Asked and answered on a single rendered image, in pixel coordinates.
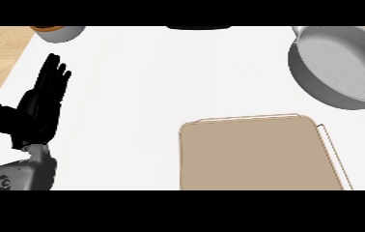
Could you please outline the black appliance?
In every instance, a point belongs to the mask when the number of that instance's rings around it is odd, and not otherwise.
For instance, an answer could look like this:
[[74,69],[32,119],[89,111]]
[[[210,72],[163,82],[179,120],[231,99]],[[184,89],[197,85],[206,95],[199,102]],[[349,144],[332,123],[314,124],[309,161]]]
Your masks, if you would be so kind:
[[188,30],[188,31],[210,31],[228,29],[231,26],[168,26],[175,30]]

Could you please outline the tan tray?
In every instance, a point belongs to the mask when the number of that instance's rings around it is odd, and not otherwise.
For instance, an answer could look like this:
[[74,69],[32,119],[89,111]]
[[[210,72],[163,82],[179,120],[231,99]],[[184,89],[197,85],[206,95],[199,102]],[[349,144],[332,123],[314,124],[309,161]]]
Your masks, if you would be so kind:
[[299,114],[203,119],[181,127],[181,189],[346,190],[324,125]]

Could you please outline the grey metal pot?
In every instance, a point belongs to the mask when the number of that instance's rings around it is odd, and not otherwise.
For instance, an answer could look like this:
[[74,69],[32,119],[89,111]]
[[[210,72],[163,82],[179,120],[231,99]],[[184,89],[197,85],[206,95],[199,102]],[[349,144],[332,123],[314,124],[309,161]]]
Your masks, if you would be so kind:
[[327,105],[365,109],[365,26],[293,26],[292,75]]

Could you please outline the grey bowl with orange rim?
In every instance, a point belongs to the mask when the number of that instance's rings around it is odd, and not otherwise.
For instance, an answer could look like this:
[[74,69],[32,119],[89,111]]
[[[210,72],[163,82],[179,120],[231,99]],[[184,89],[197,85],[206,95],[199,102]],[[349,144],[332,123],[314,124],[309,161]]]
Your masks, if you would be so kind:
[[83,33],[85,26],[32,26],[33,31],[48,43],[66,43]]

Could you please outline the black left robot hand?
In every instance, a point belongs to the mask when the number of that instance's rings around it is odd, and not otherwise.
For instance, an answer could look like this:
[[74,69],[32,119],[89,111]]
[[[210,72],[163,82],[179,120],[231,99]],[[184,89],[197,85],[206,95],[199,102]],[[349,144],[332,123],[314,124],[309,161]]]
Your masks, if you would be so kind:
[[0,133],[12,138],[12,148],[21,150],[32,144],[48,144],[57,135],[61,102],[72,71],[51,53],[35,87],[24,93],[17,108],[0,104]]

